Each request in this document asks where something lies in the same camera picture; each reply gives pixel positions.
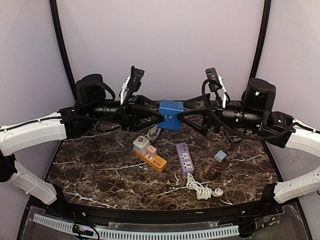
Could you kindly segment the pink wall charger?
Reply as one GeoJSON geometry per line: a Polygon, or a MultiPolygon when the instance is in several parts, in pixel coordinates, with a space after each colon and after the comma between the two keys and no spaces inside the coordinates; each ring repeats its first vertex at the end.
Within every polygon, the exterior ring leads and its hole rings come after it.
{"type": "Polygon", "coordinates": [[[147,154],[148,154],[150,157],[154,158],[154,157],[157,156],[157,149],[156,149],[154,146],[149,145],[149,146],[146,148],[146,150],[147,150],[147,154]]]}

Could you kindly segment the purple power strip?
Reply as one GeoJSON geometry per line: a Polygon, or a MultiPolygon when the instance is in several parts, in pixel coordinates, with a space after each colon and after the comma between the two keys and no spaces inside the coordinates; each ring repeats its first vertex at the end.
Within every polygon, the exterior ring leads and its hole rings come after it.
{"type": "Polygon", "coordinates": [[[192,158],[186,143],[178,143],[176,144],[176,152],[178,159],[180,161],[181,170],[183,175],[194,174],[194,165],[192,162],[192,158]]]}

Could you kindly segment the light blue wall charger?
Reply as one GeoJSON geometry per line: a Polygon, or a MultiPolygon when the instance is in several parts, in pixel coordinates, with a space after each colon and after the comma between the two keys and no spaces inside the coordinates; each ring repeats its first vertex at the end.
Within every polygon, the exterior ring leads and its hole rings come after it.
{"type": "Polygon", "coordinates": [[[214,159],[215,159],[217,162],[219,162],[219,163],[221,163],[226,157],[227,157],[227,154],[226,154],[224,151],[222,151],[222,150],[218,151],[218,152],[214,155],[214,159]]]}

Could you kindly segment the white cube socket adapter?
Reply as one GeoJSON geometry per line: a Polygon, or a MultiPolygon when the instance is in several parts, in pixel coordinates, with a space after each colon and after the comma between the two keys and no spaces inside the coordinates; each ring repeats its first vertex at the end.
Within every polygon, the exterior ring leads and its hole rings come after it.
{"type": "Polygon", "coordinates": [[[134,150],[141,154],[141,155],[145,155],[147,154],[147,147],[150,145],[150,141],[149,139],[147,139],[144,136],[139,136],[137,137],[134,141],[133,141],[133,147],[134,150]]]}

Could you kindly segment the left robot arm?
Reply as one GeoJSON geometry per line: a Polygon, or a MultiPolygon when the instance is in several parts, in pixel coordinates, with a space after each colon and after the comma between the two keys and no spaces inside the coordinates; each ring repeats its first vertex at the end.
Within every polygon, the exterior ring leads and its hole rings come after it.
{"type": "Polygon", "coordinates": [[[145,104],[157,104],[143,95],[135,95],[144,71],[133,67],[116,100],[115,92],[103,82],[101,74],[83,77],[75,84],[74,106],[47,116],[0,128],[0,181],[21,189],[47,206],[60,218],[67,218],[70,206],[62,190],[27,170],[15,153],[47,142],[75,139],[94,128],[97,122],[120,124],[125,131],[136,132],[161,123],[164,116],[145,104]]]}

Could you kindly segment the blue cube socket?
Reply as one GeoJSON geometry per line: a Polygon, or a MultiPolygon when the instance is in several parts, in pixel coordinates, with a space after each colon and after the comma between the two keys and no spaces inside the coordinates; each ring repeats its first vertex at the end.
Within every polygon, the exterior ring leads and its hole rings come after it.
{"type": "Polygon", "coordinates": [[[178,119],[178,114],[184,111],[184,105],[180,101],[164,100],[160,101],[159,113],[164,116],[164,121],[157,124],[159,129],[180,131],[182,123],[178,119]]]}

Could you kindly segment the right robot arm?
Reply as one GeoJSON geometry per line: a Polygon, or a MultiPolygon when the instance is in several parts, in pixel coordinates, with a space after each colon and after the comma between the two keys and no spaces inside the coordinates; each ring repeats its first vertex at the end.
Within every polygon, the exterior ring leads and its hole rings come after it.
{"type": "Polygon", "coordinates": [[[203,136],[213,127],[247,140],[267,142],[280,148],[301,150],[320,155],[320,131],[303,124],[293,116],[273,111],[276,87],[259,78],[249,79],[241,104],[223,101],[218,91],[223,85],[216,77],[207,78],[201,86],[204,107],[178,114],[178,118],[203,136]]]}

